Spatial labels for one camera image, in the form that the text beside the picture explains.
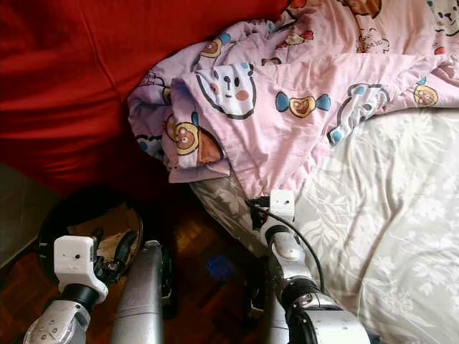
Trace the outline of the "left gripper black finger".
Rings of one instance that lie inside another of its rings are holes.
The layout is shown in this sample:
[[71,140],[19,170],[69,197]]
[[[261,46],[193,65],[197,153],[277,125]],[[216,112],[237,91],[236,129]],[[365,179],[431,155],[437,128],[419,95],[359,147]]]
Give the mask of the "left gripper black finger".
[[137,242],[137,230],[123,232],[123,236],[118,240],[115,248],[115,262],[129,263],[135,254],[134,244]]

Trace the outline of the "pink cartoon print quilt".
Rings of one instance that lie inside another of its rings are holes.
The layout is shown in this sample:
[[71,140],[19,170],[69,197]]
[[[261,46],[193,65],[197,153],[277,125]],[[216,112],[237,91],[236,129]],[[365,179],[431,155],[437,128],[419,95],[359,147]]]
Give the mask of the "pink cartoon print quilt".
[[172,183],[296,191],[367,119],[459,108],[459,0],[290,0],[161,60],[127,103]]

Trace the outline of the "brown cardboard piece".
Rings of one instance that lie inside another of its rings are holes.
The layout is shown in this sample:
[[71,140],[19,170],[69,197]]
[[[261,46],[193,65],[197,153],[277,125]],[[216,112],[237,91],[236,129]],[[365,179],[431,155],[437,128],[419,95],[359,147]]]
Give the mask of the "brown cardboard piece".
[[123,232],[137,230],[138,238],[134,244],[136,251],[132,259],[134,258],[142,238],[142,222],[137,210],[121,204],[121,206],[109,210],[108,213],[96,220],[96,230],[100,234],[96,255],[105,258],[115,256],[115,248],[117,248],[118,240],[123,236]]

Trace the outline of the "silver left robot leg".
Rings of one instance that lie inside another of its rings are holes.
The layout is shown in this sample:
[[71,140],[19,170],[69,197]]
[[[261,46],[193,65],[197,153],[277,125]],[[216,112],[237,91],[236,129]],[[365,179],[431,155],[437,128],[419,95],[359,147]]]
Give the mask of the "silver left robot leg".
[[163,246],[148,240],[128,269],[110,344],[164,344]]

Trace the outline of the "silver robot leg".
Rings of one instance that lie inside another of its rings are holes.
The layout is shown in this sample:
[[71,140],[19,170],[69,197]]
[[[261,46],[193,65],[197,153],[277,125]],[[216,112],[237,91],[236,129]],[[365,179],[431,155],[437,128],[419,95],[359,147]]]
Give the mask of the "silver robot leg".
[[259,258],[259,265],[247,274],[244,292],[244,328],[259,335],[259,344],[289,344],[289,329],[284,307],[276,296],[269,262]]
[[148,240],[128,269],[110,344],[164,344],[163,246]]

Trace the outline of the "black round waste bin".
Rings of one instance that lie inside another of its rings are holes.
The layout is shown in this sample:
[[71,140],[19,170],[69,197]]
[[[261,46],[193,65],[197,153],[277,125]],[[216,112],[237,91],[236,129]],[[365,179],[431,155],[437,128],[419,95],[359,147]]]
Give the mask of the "black round waste bin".
[[[39,255],[39,264],[42,266],[43,272],[53,282],[58,282],[55,271],[53,271],[52,253],[53,243],[59,237],[72,235],[94,238],[97,249],[100,234],[96,230],[96,220],[108,213],[109,210],[121,206],[121,204],[137,210],[140,214],[134,200],[122,192],[104,186],[82,188],[59,200],[43,220],[39,236],[37,236],[37,255]],[[144,239],[145,229],[142,223],[142,238],[136,254],[140,251]],[[96,255],[95,273],[98,277],[102,259],[101,256]],[[127,274],[127,269],[131,263],[126,266],[122,276]]]

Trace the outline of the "grey-green quilted mattress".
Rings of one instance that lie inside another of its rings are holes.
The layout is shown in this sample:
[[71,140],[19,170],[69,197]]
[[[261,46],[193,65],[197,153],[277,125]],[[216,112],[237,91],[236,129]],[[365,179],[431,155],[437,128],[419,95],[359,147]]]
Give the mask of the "grey-green quilted mattress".
[[37,238],[60,195],[6,164],[0,165],[0,262],[6,266]]

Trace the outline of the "silver right robot leg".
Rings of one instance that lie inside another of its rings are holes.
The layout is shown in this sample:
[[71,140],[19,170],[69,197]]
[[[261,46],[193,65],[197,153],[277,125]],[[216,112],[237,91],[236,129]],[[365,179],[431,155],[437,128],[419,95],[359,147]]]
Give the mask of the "silver right robot leg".
[[289,344],[289,329],[284,307],[276,296],[269,262],[259,258],[259,265],[247,274],[244,292],[244,328],[259,335],[259,344]]

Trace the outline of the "bed with beige floral sheet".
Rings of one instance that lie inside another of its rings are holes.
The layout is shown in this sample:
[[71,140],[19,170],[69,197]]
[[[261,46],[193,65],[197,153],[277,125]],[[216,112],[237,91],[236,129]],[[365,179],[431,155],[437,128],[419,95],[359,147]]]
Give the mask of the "bed with beige floral sheet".
[[295,198],[327,293],[384,343],[459,344],[459,109],[369,119]]

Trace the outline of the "large red folded cushion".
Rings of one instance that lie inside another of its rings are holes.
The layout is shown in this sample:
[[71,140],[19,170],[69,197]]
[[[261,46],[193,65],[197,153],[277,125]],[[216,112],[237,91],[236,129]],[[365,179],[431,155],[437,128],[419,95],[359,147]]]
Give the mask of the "large red folded cushion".
[[161,59],[286,0],[1,0],[1,161],[61,194],[173,190],[134,141],[129,93]]

